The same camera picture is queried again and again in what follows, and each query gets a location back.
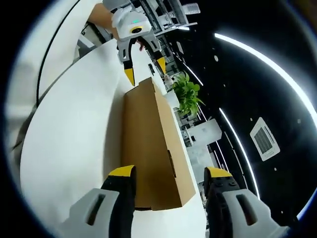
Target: brown cardboard box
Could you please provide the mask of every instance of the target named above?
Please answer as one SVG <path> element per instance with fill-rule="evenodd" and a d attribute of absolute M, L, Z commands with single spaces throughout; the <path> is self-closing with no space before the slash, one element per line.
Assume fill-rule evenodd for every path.
<path fill-rule="evenodd" d="M 137 169 L 136 208 L 177 208 L 195 194 L 172 113 L 151 78 L 124 96 L 121 162 Z"/>

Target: desk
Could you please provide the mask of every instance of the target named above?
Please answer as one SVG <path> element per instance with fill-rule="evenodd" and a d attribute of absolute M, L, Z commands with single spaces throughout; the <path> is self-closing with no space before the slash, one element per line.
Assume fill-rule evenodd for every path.
<path fill-rule="evenodd" d="M 138 85 L 151 76 L 152 62 L 137 46 L 132 59 Z M 153 79 L 166 93 L 157 71 Z M 63 222 L 70 206 L 101 187 L 109 171 L 120 165 L 122 99 L 130 89 L 111 40 L 69 68 L 44 97 L 25 137 L 20 179 L 26 201 L 46 227 Z M 132 237 L 205 236 L 204 209 L 183 141 L 182 146 L 196 195 L 182 208 L 136 211 Z"/>

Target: green plant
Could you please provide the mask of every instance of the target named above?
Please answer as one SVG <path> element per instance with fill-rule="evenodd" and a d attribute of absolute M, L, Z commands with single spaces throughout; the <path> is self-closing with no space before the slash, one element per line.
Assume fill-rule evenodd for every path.
<path fill-rule="evenodd" d="M 198 103 L 204 104 L 197 96 L 200 86 L 189 81 L 187 73 L 176 76 L 177 81 L 173 84 L 173 89 L 179 100 L 179 112 L 182 116 L 186 114 L 196 115 Z"/>

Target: ceiling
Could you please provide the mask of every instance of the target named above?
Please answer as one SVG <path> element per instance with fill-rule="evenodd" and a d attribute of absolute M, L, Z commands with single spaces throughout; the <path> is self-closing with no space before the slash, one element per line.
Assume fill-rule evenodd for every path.
<path fill-rule="evenodd" d="M 275 70 L 263 61 L 221 39 L 219 33 L 261 52 L 303 89 L 317 109 L 317 63 L 314 49 L 303 27 L 287 6 L 269 1 L 195 1 L 201 14 L 188 16 L 198 22 L 190 31 L 175 30 L 166 35 L 174 51 L 180 42 L 181 58 L 202 81 L 200 98 L 206 117 L 216 118 L 234 147 L 248 188 L 256 193 L 245 157 L 232 130 L 219 112 L 222 108 L 241 140 L 258 184 L 261 200 L 281 225 L 296 221 L 317 186 L 317 130 L 300 97 Z M 178 61 L 179 68 L 186 70 Z M 192 81 L 199 83 L 188 72 Z M 274 135 L 280 153 L 262 161 L 250 132 L 262 117 Z M 240 186 L 245 187 L 237 159 L 226 138 L 219 146 Z"/>

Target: ceiling air vent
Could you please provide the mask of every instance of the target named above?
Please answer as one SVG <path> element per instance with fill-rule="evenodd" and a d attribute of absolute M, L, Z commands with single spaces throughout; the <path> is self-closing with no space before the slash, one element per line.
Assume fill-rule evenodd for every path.
<path fill-rule="evenodd" d="M 259 118 L 250 136 L 263 161 L 272 158 L 280 152 L 278 144 L 263 118 Z"/>

